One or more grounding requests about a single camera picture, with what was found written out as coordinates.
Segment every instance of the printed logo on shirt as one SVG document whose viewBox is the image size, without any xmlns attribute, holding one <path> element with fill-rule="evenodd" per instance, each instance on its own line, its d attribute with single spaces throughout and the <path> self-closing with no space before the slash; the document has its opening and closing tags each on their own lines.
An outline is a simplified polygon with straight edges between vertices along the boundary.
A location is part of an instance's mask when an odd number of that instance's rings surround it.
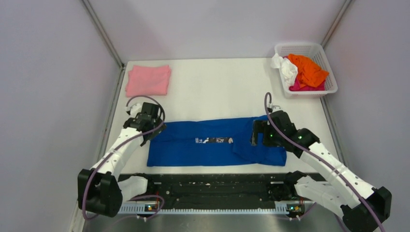
<svg viewBox="0 0 410 232">
<path fill-rule="evenodd" d="M 205 138 L 205 139 L 200 139 L 200 138 L 195 138 L 195 143 L 197 144 L 211 144 L 211 143 L 233 143 L 234 139 L 230 137 L 224 137 L 224 138 Z"/>
</svg>

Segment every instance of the pink towel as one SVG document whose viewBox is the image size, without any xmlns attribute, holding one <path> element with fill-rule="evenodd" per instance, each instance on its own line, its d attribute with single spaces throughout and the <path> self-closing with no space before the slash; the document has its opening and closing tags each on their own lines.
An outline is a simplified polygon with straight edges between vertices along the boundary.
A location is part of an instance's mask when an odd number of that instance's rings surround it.
<svg viewBox="0 0 410 232">
<path fill-rule="evenodd" d="M 295 84 L 293 86 L 290 86 L 289 90 L 290 91 L 324 91 L 325 81 L 323 81 L 318 87 L 304 86 L 301 88 L 299 80 L 296 78 Z"/>
<path fill-rule="evenodd" d="M 166 95 L 170 76 L 171 69 L 168 65 L 161 67 L 134 65 L 128 72 L 125 96 L 130 98 L 135 95 Z"/>
</svg>

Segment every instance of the white plastic basket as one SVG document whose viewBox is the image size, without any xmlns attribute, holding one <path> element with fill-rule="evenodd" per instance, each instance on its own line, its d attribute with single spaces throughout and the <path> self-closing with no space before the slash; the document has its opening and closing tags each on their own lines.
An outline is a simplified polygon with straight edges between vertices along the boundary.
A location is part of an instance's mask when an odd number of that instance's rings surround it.
<svg viewBox="0 0 410 232">
<path fill-rule="evenodd" d="M 335 93 L 337 91 L 337 84 L 335 76 L 333 75 L 330 64 L 327 61 L 324 50 L 320 44 L 317 43 L 281 43 L 275 46 L 275 53 L 284 57 L 289 54 L 303 55 L 309 57 L 318 64 L 323 70 L 329 72 L 324 83 L 325 91 L 290 91 L 285 84 L 285 79 L 279 69 L 280 79 L 285 93 L 285 98 L 319 98 L 328 93 Z"/>
</svg>

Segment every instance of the blue t-shirt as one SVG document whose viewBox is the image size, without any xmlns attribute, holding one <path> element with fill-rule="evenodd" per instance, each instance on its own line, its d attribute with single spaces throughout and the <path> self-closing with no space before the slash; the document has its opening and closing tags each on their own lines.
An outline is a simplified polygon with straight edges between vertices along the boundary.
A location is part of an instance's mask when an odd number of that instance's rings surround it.
<svg viewBox="0 0 410 232">
<path fill-rule="evenodd" d="M 147 166 L 229 166 L 260 163 L 284 166 L 283 147 L 266 147 L 263 135 L 252 146 L 253 121 L 266 116 L 166 123 L 149 146 Z"/>
</svg>

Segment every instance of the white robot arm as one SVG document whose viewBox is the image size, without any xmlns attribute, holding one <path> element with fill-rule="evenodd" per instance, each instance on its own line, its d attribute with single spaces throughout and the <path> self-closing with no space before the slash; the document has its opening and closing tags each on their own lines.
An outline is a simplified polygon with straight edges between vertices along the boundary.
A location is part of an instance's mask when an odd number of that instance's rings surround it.
<svg viewBox="0 0 410 232">
<path fill-rule="evenodd" d="M 290 143 L 279 134 L 269 120 L 254 122 L 252 143 L 255 145 L 258 141 L 258 134 L 262 133 L 265 146 L 285 147 L 287 151 L 294 153 L 300 160 L 314 168 L 328 183 L 327 185 L 319 183 L 299 171 L 288 173 L 284 181 L 286 191 L 273 193 L 276 194 L 273 198 L 280 201 L 283 195 L 292 195 L 315 201 L 342 218 L 352 232 L 372 232 L 378 227 L 370 211 L 359 197 L 363 198 L 372 208 L 380 222 L 390 216 L 392 195 L 385 187 L 376 189 L 360 179 L 336 159 L 311 131 L 304 128 L 297 130 L 288 114 L 279 106 L 271 106 L 269 112 L 278 130 L 294 143 Z M 307 148 L 309 153 L 294 144 Z"/>
<path fill-rule="evenodd" d="M 87 192 L 87 211 L 113 217 L 123 202 L 146 192 L 148 180 L 142 176 L 131 176 L 127 180 L 117 181 L 132 153 L 165 129 L 165 124 L 162 124 L 154 131 L 154 128 L 162 123 L 158 115 L 159 110 L 162 110 L 160 106 L 147 102 L 127 107 L 126 111 L 131 117 L 124 123 L 117 140 L 90 170 L 83 169 L 78 175 L 80 209 L 83 206 L 84 194 Z M 86 189 L 87 182 L 95 170 L 97 171 L 91 185 Z"/>
</svg>

